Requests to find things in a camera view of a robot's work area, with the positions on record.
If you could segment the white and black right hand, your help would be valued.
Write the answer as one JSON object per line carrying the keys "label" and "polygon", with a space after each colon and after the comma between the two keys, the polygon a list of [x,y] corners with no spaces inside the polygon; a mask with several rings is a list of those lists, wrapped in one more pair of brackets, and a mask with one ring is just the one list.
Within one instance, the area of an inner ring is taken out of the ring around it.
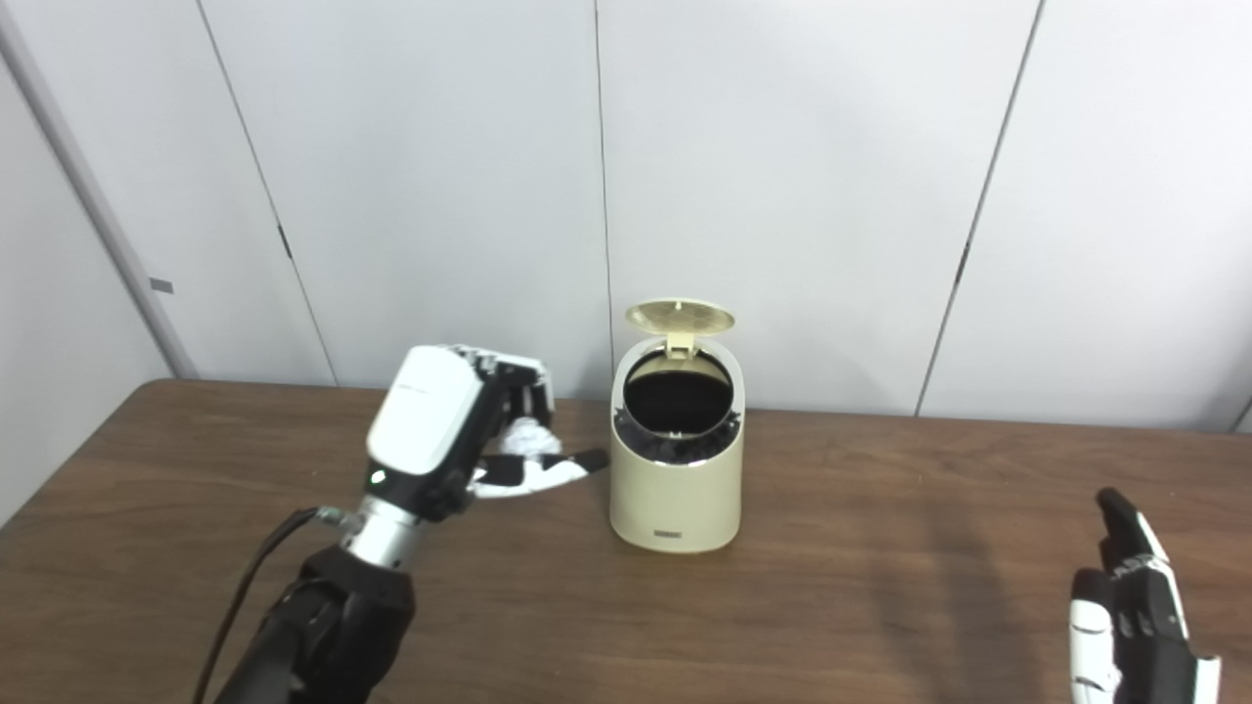
{"label": "white and black right hand", "polygon": [[1096,492],[1099,569],[1079,569],[1068,609],[1073,703],[1216,703],[1224,663],[1189,646],[1171,556],[1116,487]]}

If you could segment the white and black left hand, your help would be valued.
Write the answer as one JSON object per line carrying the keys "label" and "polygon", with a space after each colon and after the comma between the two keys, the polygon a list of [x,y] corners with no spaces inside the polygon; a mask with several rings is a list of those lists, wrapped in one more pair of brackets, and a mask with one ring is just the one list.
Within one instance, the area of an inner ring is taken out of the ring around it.
{"label": "white and black left hand", "polygon": [[545,362],[473,346],[414,346],[367,433],[364,491],[419,521],[475,499],[523,499],[608,468],[601,447],[567,452],[551,428]]}

